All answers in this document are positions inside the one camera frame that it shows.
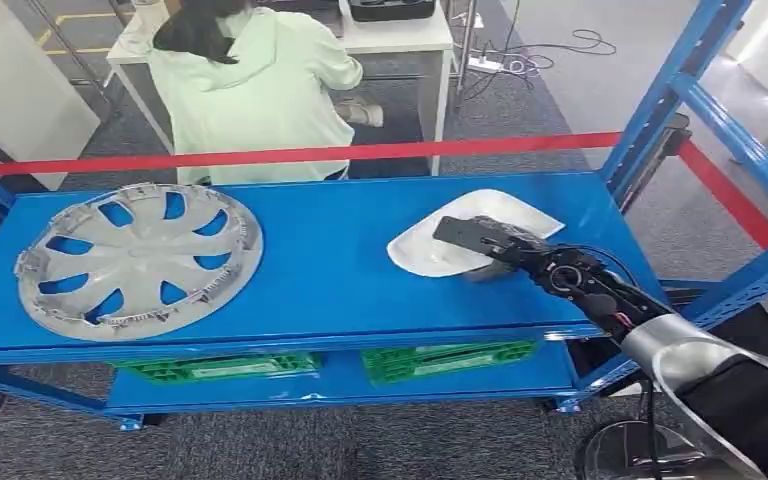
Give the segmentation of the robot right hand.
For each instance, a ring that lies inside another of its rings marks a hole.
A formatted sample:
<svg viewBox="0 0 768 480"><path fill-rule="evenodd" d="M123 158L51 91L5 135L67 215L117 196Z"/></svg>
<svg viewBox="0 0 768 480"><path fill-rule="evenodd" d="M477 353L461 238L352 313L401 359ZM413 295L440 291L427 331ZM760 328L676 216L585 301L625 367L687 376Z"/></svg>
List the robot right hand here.
<svg viewBox="0 0 768 480"><path fill-rule="evenodd" d="M489 265L465 273L471 281L490 281L522 270L527 257L549 248L533 232L488 216L473 217L468 223L468 246L492 259Z"/></svg>

